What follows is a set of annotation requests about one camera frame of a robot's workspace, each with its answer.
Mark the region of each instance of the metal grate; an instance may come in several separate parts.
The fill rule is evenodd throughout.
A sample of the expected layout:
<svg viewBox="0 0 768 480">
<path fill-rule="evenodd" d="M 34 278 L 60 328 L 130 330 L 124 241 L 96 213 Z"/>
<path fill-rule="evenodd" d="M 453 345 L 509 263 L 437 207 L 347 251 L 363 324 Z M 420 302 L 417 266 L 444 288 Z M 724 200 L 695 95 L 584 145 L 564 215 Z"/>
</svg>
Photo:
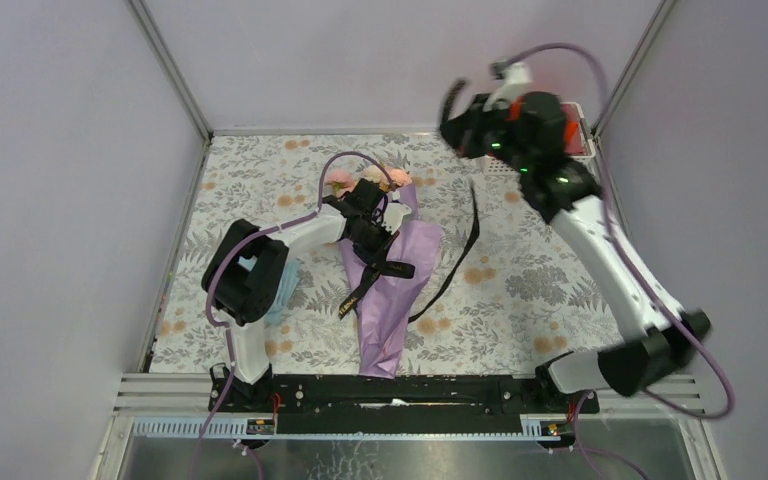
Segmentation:
<svg viewBox="0 0 768 480">
<path fill-rule="evenodd" d="M 264 439 L 267 435 L 246 434 L 245 418 L 214 418 L 204 438 Z M 154 438 L 198 438 L 204 419 L 200 417 L 140 417 L 134 421 L 133 434 Z M 522 433 L 460 433 L 460 434 L 293 434 L 272 435 L 287 440 L 445 440 L 445 441 L 557 441 L 558 437 L 542 436 L 539 420 L 522 420 Z"/>
<path fill-rule="evenodd" d="M 245 418 L 214 418 L 204 438 L 246 437 Z M 198 438 L 204 419 L 185 417 L 144 417 L 134 422 L 134 435 L 165 438 Z"/>
</svg>

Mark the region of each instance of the lavender wall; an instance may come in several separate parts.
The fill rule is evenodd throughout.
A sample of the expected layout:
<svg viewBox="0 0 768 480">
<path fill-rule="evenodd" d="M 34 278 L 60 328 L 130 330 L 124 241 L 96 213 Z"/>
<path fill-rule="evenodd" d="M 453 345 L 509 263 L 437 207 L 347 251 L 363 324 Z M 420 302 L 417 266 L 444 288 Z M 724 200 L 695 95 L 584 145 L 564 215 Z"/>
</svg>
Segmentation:
<svg viewBox="0 0 768 480">
<path fill-rule="evenodd" d="M 0 479 L 85 478 L 200 140 L 123 1 L 0 1 Z"/>
<path fill-rule="evenodd" d="M 591 48 L 616 80 L 659 0 L 148 0 L 217 129 L 436 125 L 457 77 L 538 43 Z M 574 55 L 535 59 L 539 86 L 598 113 Z"/>
<path fill-rule="evenodd" d="M 714 324 L 738 394 L 713 425 L 729 478 L 768 478 L 768 2 L 681 2 L 605 144 L 640 253 Z"/>
</svg>

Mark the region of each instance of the orange component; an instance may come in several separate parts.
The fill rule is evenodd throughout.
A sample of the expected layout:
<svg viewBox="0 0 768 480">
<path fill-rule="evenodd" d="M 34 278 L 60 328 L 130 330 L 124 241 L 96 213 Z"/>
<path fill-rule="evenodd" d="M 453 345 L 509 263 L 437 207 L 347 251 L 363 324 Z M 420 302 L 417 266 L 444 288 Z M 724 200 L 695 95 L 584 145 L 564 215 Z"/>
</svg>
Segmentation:
<svg viewBox="0 0 768 480">
<path fill-rule="evenodd" d="M 578 123 L 567 121 L 567 128 L 564 130 L 564 145 L 569 145 L 569 142 L 575 137 L 578 131 Z"/>
<path fill-rule="evenodd" d="M 512 122 L 514 120 L 519 120 L 519 113 L 522 109 L 522 99 L 525 96 L 519 97 L 516 99 L 516 101 L 511 105 L 511 114 L 508 116 L 508 121 Z"/>
</svg>

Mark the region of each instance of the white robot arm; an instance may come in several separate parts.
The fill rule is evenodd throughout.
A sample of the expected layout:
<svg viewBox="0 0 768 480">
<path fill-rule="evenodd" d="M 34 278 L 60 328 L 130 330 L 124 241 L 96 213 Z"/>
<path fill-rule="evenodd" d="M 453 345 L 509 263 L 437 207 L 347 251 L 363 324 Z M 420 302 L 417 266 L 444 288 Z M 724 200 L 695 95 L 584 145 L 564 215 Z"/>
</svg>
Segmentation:
<svg viewBox="0 0 768 480">
<path fill-rule="evenodd" d="M 558 98 L 530 92 L 531 75 L 522 63 L 494 68 L 502 85 L 476 95 L 465 113 L 450 118 L 455 97 L 466 85 L 462 80 L 455 83 L 441 113 L 441 136 L 461 157 L 490 155 L 519 171 L 524 199 L 578 255 L 610 305 L 623 338 L 622 344 L 601 351 L 562 355 L 539 367 L 537 375 L 557 394 L 610 388 L 633 395 L 685 367 L 695 350 L 650 303 L 613 241 L 697 339 L 708 334 L 710 322 L 702 312 L 687 313 L 663 289 L 613 218 L 611 238 L 599 185 L 564 152 L 568 120 Z"/>
<path fill-rule="evenodd" d="M 258 320 L 271 307 L 288 260 L 344 238 L 352 240 L 358 256 L 371 259 L 391 241 L 411 209 L 398 203 L 398 192 L 391 192 L 387 194 L 387 208 L 376 212 L 383 197 L 377 185 L 361 180 L 343 199 L 327 197 L 313 219 L 279 229 L 240 252 L 240 257 L 256 257 L 255 265 L 250 269 L 238 262 L 229 266 L 214 301 L 216 316 L 231 326 L 236 358 L 228 358 L 226 365 L 232 367 L 234 377 L 251 385 L 269 371 L 265 324 Z M 245 220 L 231 225 L 202 279 L 205 290 L 231 248 L 258 230 Z"/>
</svg>

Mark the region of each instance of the black strap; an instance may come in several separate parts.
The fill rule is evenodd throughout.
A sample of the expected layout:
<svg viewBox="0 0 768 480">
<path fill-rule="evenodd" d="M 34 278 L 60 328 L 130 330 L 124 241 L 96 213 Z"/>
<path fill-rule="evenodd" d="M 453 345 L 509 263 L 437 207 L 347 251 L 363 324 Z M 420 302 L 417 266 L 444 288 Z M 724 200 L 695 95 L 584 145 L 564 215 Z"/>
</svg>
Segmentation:
<svg viewBox="0 0 768 480">
<path fill-rule="evenodd" d="M 342 320 L 343 317 L 349 314 L 349 312 L 356 309 L 360 299 L 366 295 L 366 292 L 372 288 L 372 285 L 375 284 L 381 275 L 387 277 L 413 278 L 414 273 L 416 273 L 416 267 L 404 262 L 385 260 L 368 264 L 366 268 L 363 269 L 363 274 L 360 277 L 360 283 L 358 283 L 357 288 L 349 294 L 349 298 L 340 304 L 340 309 L 337 311 L 337 314 Z"/>
<path fill-rule="evenodd" d="M 478 235 L 480 233 L 480 228 L 478 223 L 478 201 L 476 201 L 475 199 L 475 185 L 473 185 L 471 180 L 469 182 L 469 193 L 472 195 L 472 230 L 469 232 L 469 237 L 466 239 L 466 245 L 464 245 L 464 251 L 461 253 L 460 258 L 458 258 L 458 261 L 455 262 L 455 268 L 453 268 L 452 271 L 449 272 L 449 276 L 446 277 L 446 280 L 443 282 L 443 286 L 440 287 L 440 291 L 437 292 L 437 295 L 434 295 L 434 298 L 432 298 L 431 301 L 428 302 L 428 305 L 426 305 L 421 312 L 411 316 L 408 319 L 408 323 L 413 323 L 417 319 L 419 319 L 419 317 L 421 317 L 426 312 L 426 310 L 428 310 L 431 307 L 431 305 L 434 305 L 434 302 L 439 300 L 440 297 L 442 297 L 443 294 L 446 293 L 446 289 L 449 288 L 449 284 L 452 283 L 452 279 L 455 278 L 455 273 L 458 272 L 458 268 L 460 268 L 461 263 L 463 263 L 464 261 L 464 258 L 466 258 L 469 251 L 472 250 L 472 246 L 475 245 L 475 241 L 478 240 Z"/>
</svg>

